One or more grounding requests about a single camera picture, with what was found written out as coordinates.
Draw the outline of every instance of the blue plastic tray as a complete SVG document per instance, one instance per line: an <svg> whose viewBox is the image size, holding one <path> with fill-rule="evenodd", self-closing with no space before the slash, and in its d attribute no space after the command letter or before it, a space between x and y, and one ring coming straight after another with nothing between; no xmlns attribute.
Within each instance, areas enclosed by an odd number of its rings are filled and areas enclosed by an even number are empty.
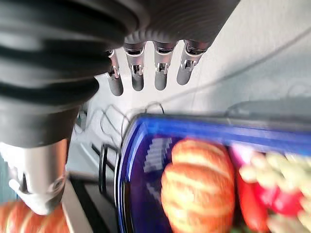
<svg viewBox="0 0 311 233"><path fill-rule="evenodd" d="M271 129L269 125L290 131ZM227 146L240 143L258 151L307 156L311 155L310 129L310 124L286 121L267 124L216 117L138 115L127 130L116 175L121 232L172 232L160 200L161 175L171 162L171 150L179 140L203 139Z"/></svg>

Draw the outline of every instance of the silver metal part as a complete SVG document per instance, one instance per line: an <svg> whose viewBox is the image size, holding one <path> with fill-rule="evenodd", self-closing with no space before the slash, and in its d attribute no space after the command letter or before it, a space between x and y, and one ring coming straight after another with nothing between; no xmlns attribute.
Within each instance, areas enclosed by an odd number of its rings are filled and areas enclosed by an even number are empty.
<svg viewBox="0 0 311 233"><path fill-rule="evenodd" d="M144 47L137 54L129 53L125 50L128 66L130 67L132 76L143 75L144 70Z"/></svg>
<svg viewBox="0 0 311 233"><path fill-rule="evenodd" d="M116 55L116 51L112 50L110 52L110 55L108 56L111 60L111 66L112 66L112 71L113 72L107 72L106 76L108 78L115 78L118 79L120 77L120 67L119 67L119 62L118 62L118 58Z"/></svg>
<svg viewBox="0 0 311 233"><path fill-rule="evenodd" d="M167 53L161 53L157 49L155 49L156 72L158 73L163 72L164 74L167 74L171 64L172 55L173 50Z"/></svg>
<svg viewBox="0 0 311 233"><path fill-rule="evenodd" d="M181 55L180 67L177 74L177 82L180 85L188 83L194 67L199 63L206 50L191 48L188 41L185 41L183 53Z"/></svg>
<svg viewBox="0 0 311 233"><path fill-rule="evenodd" d="M67 143L20 148L0 142L0 152L8 163L9 186L37 214L47 215L59 204L66 181Z"/></svg>
<svg viewBox="0 0 311 233"><path fill-rule="evenodd" d="M205 51L199 54L191 54L188 51L188 44L185 43L183 53L181 55L180 68L187 69L189 72L193 71L194 67L199 63Z"/></svg>

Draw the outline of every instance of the red vegetable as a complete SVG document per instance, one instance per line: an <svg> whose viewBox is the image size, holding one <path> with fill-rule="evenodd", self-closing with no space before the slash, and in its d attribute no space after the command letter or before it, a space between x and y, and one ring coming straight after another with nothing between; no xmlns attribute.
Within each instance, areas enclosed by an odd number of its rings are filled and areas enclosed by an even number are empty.
<svg viewBox="0 0 311 233"><path fill-rule="evenodd" d="M278 186L265 189L257 183L255 184L255 196L267 208L285 216L297 216L302 210L300 200L303 194L300 191L287 193L280 190Z"/></svg>
<svg viewBox="0 0 311 233"><path fill-rule="evenodd" d="M268 232L268 211L267 208L256 198L254 185L246 183L238 172L237 182L240 207L246 225L254 231Z"/></svg>
<svg viewBox="0 0 311 233"><path fill-rule="evenodd" d="M274 200L271 209L279 214L285 216L297 216L298 212L302 210L300 200L303 194L300 191L294 193L286 193L279 190L279 193Z"/></svg>

